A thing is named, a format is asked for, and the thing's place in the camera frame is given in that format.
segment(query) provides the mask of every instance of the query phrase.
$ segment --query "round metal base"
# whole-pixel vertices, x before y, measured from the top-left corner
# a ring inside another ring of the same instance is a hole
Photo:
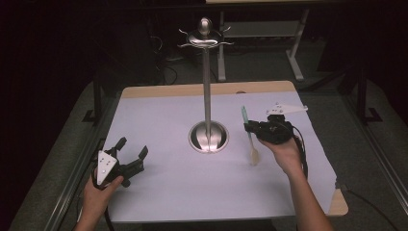
[[[205,121],[195,124],[189,133],[189,142],[192,148],[201,153],[217,153],[228,143],[227,129],[220,123],[211,121],[211,137],[207,139]]]

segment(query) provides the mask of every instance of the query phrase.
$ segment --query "table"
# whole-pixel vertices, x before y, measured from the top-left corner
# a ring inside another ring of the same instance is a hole
[[[109,149],[124,136],[128,142],[118,154],[122,164],[135,160],[144,145],[149,148],[149,154],[144,162],[145,171],[131,179],[129,188],[119,189],[114,194],[109,205],[113,222],[294,215],[289,182],[274,162],[270,151],[255,142],[261,154],[261,163],[252,167],[249,164],[249,142],[243,130],[242,118],[234,119],[235,112],[222,110],[237,104],[231,99],[238,98],[241,103],[247,97],[252,97],[249,101],[253,101],[259,95],[268,97],[273,94],[277,100],[292,98],[293,102],[301,103],[293,84],[289,81],[212,84],[213,119],[223,123],[231,137],[227,147],[217,154],[195,152],[187,140],[190,125],[198,122],[195,114],[204,118],[202,93],[202,85],[135,87],[123,91],[104,149]],[[219,105],[223,99],[227,99],[228,104]],[[266,119],[265,112],[258,117],[253,110],[262,104],[245,104],[249,119]],[[183,107],[187,109],[185,116],[177,120],[178,116],[174,116],[176,112],[170,111],[178,111]],[[199,108],[202,108],[202,112],[196,112]],[[223,120],[221,114],[228,114],[233,123]],[[241,108],[238,108],[238,114],[237,117],[240,117]],[[308,154],[311,187],[319,201],[328,201],[327,206],[322,206],[323,210],[329,216],[346,214],[348,208],[343,195],[335,189],[333,168],[328,164],[314,131],[307,131],[306,127],[311,127],[307,122],[309,118],[306,113],[294,117],[298,117],[304,124],[297,127],[304,133],[308,153],[316,150],[321,164],[328,167],[327,174],[322,175],[318,171],[320,164],[316,163],[316,157]],[[291,120],[294,117],[288,115],[287,120],[296,126],[298,121]],[[161,122],[167,124],[170,130],[167,131]],[[317,190],[321,187],[327,189],[326,186],[329,193]]]
[[[293,2],[293,0],[207,0],[208,4],[225,4],[225,3],[282,3]],[[304,81],[303,74],[295,58],[297,47],[299,46],[309,9],[303,9],[302,16],[298,20],[291,21],[255,21],[255,22],[225,22],[224,12],[220,15],[220,31],[224,31],[226,38],[251,38],[251,37],[288,37],[294,38],[291,49],[286,51],[288,61],[291,65],[294,78],[296,81]],[[226,81],[223,45],[219,46],[218,52],[218,80]]]

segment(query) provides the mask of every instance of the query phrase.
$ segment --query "metal stand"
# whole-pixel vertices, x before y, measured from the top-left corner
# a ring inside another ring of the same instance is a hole
[[[202,18],[198,30],[187,35],[187,43],[180,47],[194,46],[202,49],[203,57],[203,87],[205,121],[195,124],[189,133],[189,142],[194,150],[201,153],[217,153],[228,143],[228,131],[220,123],[211,121],[211,81],[210,81],[210,48],[217,47],[223,42],[223,35],[212,30],[212,22]]]

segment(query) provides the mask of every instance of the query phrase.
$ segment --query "wrist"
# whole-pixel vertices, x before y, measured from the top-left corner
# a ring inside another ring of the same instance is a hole
[[[294,179],[298,179],[298,178],[305,178],[305,175],[303,173],[303,169],[302,167],[293,167],[290,168],[286,174],[288,175],[289,180],[294,180]]]

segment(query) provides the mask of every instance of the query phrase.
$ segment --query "wooden edge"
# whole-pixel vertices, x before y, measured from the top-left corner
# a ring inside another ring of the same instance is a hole
[[[282,92],[296,91],[290,81],[265,81],[265,82],[242,82],[242,83],[218,83],[211,84],[211,94],[235,94],[240,92]],[[189,96],[203,95],[203,85],[173,85],[173,86],[149,86],[130,87],[123,90],[121,98],[139,97],[166,97],[166,96]]]
[[[348,206],[345,203],[343,193],[340,189],[336,189],[333,193],[332,202],[330,205],[329,213],[330,217],[344,216],[348,213]]]

